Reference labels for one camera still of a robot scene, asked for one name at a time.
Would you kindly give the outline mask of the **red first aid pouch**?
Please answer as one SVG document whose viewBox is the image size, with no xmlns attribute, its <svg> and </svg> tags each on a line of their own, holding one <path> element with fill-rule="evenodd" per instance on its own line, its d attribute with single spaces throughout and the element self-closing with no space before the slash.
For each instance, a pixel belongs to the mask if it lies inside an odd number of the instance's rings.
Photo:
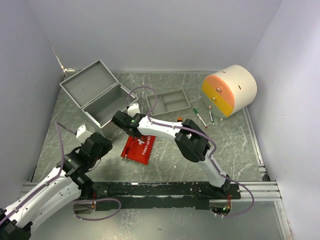
<svg viewBox="0 0 320 240">
<path fill-rule="evenodd" d="M 148 165 L 155 139 L 152 135 L 143 136 L 142 139 L 129 136 L 120 156 Z"/>
</svg>

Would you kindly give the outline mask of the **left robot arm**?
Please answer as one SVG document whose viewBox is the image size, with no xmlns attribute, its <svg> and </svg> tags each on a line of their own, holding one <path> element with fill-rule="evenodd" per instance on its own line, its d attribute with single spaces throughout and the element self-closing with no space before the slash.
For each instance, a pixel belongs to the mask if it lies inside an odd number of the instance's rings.
<svg viewBox="0 0 320 240">
<path fill-rule="evenodd" d="M 105 156 L 112 143 L 98 132 L 62 156 L 62 162 L 22 198 L 0 211 L 0 238 L 28 240 L 49 217 L 74 200 L 94 194 L 94 182 L 86 175 Z"/>
</svg>

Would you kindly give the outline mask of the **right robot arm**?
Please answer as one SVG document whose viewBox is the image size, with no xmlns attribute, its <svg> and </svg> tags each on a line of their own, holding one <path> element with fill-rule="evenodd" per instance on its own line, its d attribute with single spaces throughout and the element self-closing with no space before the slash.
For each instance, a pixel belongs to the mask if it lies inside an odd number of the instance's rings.
<svg viewBox="0 0 320 240">
<path fill-rule="evenodd" d="M 155 136 L 173 140 L 182 156 L 198 164 L 205 173 L 216 198 L 223 199 L 229 194 L 231 181 L 213 157 L 217 146 L 193 120 L 168 122 L 142 113 L 130 116 L 119 110 L 111 122 L 131 137 Z"/>
</svg>

